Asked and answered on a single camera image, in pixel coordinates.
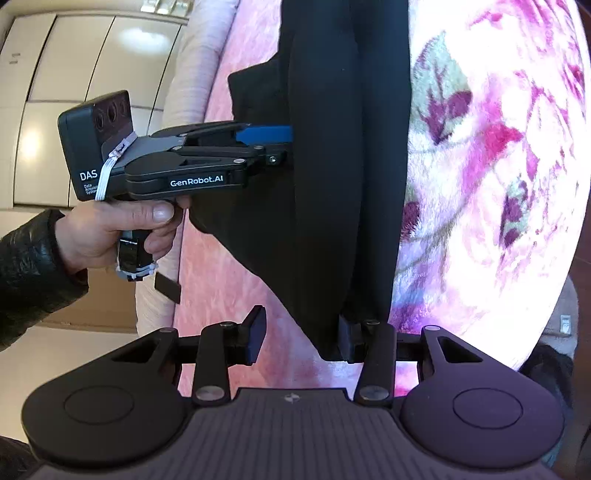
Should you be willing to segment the black sleeved left forearm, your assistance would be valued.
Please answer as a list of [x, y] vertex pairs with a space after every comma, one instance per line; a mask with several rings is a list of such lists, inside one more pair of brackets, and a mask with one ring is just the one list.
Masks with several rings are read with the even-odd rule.
[[88, 274], [67, 271], [55, 226], [64, 214], [48, 209], [1, 239], [1, 348], [10, 347], [47, 316], [87, 294]]

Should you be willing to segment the person's left hand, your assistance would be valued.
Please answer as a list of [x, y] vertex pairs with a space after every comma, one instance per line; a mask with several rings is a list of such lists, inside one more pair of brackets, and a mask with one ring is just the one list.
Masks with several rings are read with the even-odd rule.
[[172, 248], [182, 211], [191, 200], [83, 202], [55, 224], [55, 238], [66, 270], [76, 274], [90, 268], [111, 266], [116, 245], [124, 231], [147, 230], [145, 251], [155, 260]]

